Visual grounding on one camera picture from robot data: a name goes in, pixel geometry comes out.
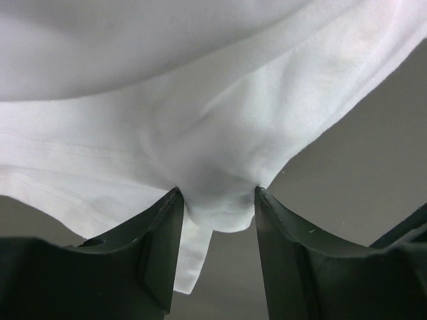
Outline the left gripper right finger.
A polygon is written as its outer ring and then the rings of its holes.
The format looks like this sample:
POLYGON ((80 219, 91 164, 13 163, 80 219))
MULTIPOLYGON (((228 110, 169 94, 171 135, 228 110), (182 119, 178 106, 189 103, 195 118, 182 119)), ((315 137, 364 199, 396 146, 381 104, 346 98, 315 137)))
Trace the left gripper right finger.
POLYGON ((270 319, 425 319, 426 243, 365 247, 310 223, 264 188, 255 221, 270 319))

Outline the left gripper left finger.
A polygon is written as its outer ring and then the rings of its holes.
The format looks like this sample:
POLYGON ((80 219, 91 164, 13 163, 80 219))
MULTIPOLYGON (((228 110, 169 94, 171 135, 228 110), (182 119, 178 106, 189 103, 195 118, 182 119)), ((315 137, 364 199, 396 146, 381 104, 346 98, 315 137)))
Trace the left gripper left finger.
POLYGON ((163 319, 171 311, 183 209, 183 195, 172 189, 77 247, 2 238, 1 318, 163 319))

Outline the white t-shirt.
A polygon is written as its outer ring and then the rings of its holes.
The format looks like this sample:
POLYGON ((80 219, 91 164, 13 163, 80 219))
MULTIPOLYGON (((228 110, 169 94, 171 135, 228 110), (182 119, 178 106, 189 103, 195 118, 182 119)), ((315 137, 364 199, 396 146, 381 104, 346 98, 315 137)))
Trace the white t-shirt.
POLYGON ((174 187, 174 289, 426 38, 425 1, 2 1, 1 194, 89 239, 174 187))

